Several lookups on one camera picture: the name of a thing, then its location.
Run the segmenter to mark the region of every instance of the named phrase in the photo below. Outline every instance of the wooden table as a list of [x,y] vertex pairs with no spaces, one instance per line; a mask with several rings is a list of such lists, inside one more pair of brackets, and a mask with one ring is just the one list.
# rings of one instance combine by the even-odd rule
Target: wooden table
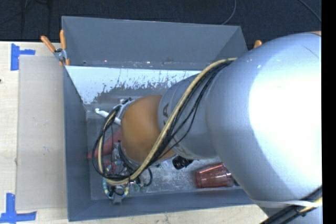
[[[0,213],[6,209],[6,193],[15,194],[18,124],[19,70],[10,69],[10,46],[13,42],[0,42]],[[51,52],[42,42],[14,42],[20,49],[36,50],[36,55],[49,56]],[[34,223],[68,223],[66,208],[35,209]],[[233,206],[204,210],[191,210],[145,216],[83,221],[84,223],[225,223],[258,224],[267,216],[256,205]]]

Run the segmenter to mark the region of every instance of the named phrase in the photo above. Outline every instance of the blue tape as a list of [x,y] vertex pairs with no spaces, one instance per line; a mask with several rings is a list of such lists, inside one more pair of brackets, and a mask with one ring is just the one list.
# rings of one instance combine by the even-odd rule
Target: blue tape
[[15,45],[12,43],[12,54],[10,55],[11,57],[11,63],[10,63],[10,70],[18,70],[19,69],[19,56],[20,55],[35,55],[35,50],[30,50],[30,49],[25,49],[25,50],[20,50],[20,46]]
[[6,194],[6,212],[1,213],[0,223],[16,224],[17,221],[32,221],[36,219],[37,212],[17,214],[15,211],[15,195]]

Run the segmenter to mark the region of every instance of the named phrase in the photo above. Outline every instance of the yellow cable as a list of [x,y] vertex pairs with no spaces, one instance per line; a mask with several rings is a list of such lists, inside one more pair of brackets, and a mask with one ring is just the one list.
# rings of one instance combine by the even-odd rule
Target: yellow cable
[[[322,196],[320,198],[318,198],[317,200],[314,201],[315,204],[317,204],[318,206],[321,206],[322,205]],[[315,209],[316,207],[304,207],[300,213],[303,214],[303,213],[306,213],[306,212],[309,212],[313,209]]]
[[[165,126],[163,127],[159,137],[157,138],[155,144],[153,145],[151,151],[149,152],[148,156],[146,157],[146,159],[143,161],[143,163],[140,165],[140,167],[130,176],[130,178],[125,178],[122,180],[112,180],[112,179],[108,179],[106,178],[106,182],[110,185],[123,185],[123,184],[127,184],[132,180],[135,180],[147,167],[147,164],[151,161],[152,157],[154,156],[155,152],[158,150],[159,146],[161,145],[164,137],[167,134],[168,129],[170,128],[173,120],[175,119],[178,111],[180,110],[181,106],[183,105],[183,103],[185,102],[185,100],[187,99],[188,95],[190,94],[190,92],[192,91],[192,89],[199,83],[199,81],[205,76],[205,74],[207,74],[211,69],[213,69],[216,66],[221,65],[222,63],[228,62],[228,61],[234,61],[237,58],[228,58],[228,59],[223,59],[223,60],[219,60],[217,62],[212,63],[211,65],[207,66],[205,69],[203,69],[198,75],[197,77],[191,82],[191,84],[189,85],[189,87],[186,89],[186,91],[183,93],[182,97],[180,98],[179,102],[177,103],[177,105],[175,106],[172,114],[169,116]],[[102,146],[102,137],[99,140],[99,147],[98,147],[98,156],[97,156],[97,161],[98,161],[98,165],[99,165],[99,170],[101,172],[103,172],[102,170],[102,166],[101,166],[101,146]]]

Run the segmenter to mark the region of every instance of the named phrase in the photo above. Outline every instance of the orange clip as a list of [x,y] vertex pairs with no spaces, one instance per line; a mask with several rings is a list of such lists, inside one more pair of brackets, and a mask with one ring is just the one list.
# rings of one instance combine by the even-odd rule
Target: orange clip
[[54,53],[56,57],[59,58],[59,65],[63,66],[63,59],[66,66],[70,65],[70,59],[67,57],[65,49],[67,48],[67,44],[65,41],[64,31],[61,30],[59,32],[59,39],[61,43],[62,49],[56,50],[55,46],[50,42],[50,40],[46,36],[41,36],[41,41],[48,47],[48,49]]
[[256,42],[254,43],[253,48],[257,48],[257,47],[259,47],[259,46],[261,46],[261,45],[262,45],[261,40],[256,40]]

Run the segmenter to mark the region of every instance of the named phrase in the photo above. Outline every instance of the red cup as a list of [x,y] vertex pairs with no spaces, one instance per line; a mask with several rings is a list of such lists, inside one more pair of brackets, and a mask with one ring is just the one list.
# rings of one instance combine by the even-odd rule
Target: red cup
[[195,172],[198,188],[232,187],[234,179],[223,163],[206,166]]

